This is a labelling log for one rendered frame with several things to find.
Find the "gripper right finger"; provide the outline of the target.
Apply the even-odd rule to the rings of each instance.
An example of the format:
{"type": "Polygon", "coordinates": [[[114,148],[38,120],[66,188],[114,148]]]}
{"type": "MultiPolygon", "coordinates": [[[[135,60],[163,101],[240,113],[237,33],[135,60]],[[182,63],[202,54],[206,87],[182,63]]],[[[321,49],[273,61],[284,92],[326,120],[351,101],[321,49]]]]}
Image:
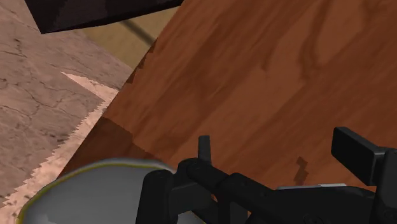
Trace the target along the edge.
{"type": "Polygon", "coordinates": [[[331,154],[363,184],[376,187],[369,224],[397,224],[397,149],[335,127],[331,154]]]}

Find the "grey bowl with yellow rim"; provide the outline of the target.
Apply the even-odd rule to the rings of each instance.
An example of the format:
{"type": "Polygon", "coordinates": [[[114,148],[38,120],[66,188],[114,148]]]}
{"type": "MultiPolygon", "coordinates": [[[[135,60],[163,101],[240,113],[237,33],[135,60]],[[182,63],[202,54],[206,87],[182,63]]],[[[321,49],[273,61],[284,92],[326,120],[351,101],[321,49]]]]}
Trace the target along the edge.
{"type": "Polygon", "coordinates": [[[110,158],[47,184],[16,224],[203,224],[211,194],[156,160],[110,158]]]}

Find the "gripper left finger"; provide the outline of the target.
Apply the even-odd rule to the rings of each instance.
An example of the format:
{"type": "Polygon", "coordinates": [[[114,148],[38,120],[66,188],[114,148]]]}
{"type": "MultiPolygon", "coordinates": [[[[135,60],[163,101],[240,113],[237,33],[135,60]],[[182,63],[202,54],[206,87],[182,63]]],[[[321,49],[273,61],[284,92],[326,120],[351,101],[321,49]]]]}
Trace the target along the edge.
{"type": "Polygon", "coordinates": [[[176,173],[162,169],[144,177],[136,224],[177,224],[191,211],[205,224],[274,224],[265,204],[271,189],[239,173],[211,164],[209,136],[198,139],[198,155],[179,163],[176,173]]]}

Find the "brown wooden table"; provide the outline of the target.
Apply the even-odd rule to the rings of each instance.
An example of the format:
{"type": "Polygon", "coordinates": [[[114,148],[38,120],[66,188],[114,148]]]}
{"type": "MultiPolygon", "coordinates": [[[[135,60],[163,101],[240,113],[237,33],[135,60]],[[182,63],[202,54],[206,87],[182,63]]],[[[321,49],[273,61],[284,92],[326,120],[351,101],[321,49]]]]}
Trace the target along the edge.
{"type": "Polygon", "coordinates": [[[213,164],[271,188],[361,182],[335,127],[397,148],[397,0],[185,0],[64,168],[213,164]]]}

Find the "dark robot stand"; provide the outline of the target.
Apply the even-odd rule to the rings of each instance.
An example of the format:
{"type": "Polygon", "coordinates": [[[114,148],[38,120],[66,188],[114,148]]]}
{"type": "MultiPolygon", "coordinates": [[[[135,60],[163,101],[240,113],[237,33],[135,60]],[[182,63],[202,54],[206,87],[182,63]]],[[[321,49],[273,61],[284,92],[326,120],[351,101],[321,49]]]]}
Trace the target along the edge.
{"type": "Polygon", "coordinates": [[[180,6],[184,0],[24,0],[42,34],[107,25],[180,6]]]}

